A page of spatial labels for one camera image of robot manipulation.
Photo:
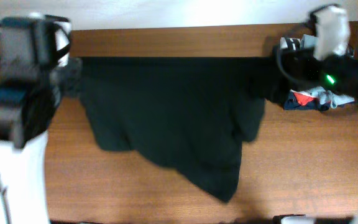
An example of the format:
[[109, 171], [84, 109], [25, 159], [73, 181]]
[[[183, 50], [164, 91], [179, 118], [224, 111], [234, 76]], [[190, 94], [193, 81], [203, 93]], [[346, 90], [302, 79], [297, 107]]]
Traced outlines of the black t-shirt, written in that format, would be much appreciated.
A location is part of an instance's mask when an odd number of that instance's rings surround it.
[[136, 150], [228, 202], [242, 144], [288, 91], [269, 57], [85, 57], [80, 99], [102, 150]]

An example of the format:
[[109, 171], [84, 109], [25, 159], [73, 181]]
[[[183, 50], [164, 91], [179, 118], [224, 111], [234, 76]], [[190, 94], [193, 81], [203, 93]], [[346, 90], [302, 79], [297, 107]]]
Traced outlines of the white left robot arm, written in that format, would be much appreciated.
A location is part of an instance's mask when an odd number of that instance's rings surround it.
[[49, 223], [44, 159], [63, 97], [80, 92], [71, 22], [32, 13], [0, 20], [0, 223]]

